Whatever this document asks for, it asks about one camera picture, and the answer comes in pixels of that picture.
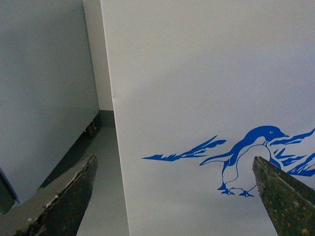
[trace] penguin decal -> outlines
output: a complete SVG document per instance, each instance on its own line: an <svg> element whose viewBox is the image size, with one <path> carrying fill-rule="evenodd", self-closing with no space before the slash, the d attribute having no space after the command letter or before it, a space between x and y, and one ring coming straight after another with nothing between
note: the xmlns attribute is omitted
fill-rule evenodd
<svg viewBox="0 0 315 236"><path fill-rule="evenodd" d="M261 155L278 168L291 175L311 177L315 174L315 153L311 155L283 155L285 145L294 145L302 142L314 133L300 134L289 138L278 127L260 126L249 131L245 137L236 143L230 151L206 158L200 166L221 162L222 184L218 188L222 194L254 197L251 191L256 187L252 172L253 158ZM223 145L226 140L216 140L217 135L210 140L194 147L182 154L170 156L153 155L143 159L158 161L176 161L181 158L201 158L208 156L205 152L217 145Z"/></svg>

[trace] gray floor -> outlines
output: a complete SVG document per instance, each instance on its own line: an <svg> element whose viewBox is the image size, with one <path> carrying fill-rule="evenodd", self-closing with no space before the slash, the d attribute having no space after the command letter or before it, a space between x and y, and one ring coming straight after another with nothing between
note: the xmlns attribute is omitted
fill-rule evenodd
<svg viewBox="0 0 315 236"><path fill-rule="evenodd" d="M115 128L101 128L85 155L94 152L98 169L93 194L78 236L128 236L125 196Z"/></svg>

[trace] blue penguin illustration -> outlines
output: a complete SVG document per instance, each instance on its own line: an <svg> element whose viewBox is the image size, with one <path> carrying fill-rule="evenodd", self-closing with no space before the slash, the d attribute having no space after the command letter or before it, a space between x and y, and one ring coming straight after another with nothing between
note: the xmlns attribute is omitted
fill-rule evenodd
<svg viewBox="0 0 315 236"><path fill-rule="evenodd" d="M200 164L200 166L202 166L202 165L205 165L207 163L211 163L211 162L215 162L215 161L223 162L222 185L220 188L218 188L218 190L223 190L222 193L225 193L228 195L234 194L232 191L230 191L230 189L228 189L226 187L226 184L228 182L232 182L238 178L238 172L237 172L236 178L230 179L229 181L225 181L223 174L224 174L224 171L226 170L226 168L236 165L236 171L237 171L238 160L244 154L243 153L240 155L241 150L243 150L244 148L250 149L251 147L253 147L251 145L253 145L255 143L255 141L260 137L265 138L265 142L263 144L260 144L260 145L266 146L267 143L272 141L273 139L282 138L282 137L289 137L289 136L284 134L283 132L281 132L281 130L275 126L260 126L260 127L255 128L255 129L252 129L250 132L248 132L247 135L241 141L239 141L236 145L234 145L234 147L229 152L221 154L221 155L209 157ZM248 197L248 196L252 196L251 194L249 194L249 191L251 191L253 188L254 188L254 186L252 186L252 188L250 188L250 189L242 189L242 188L238 188L238 189L241 189L243 191L240 194L241 196Z"/></svg>

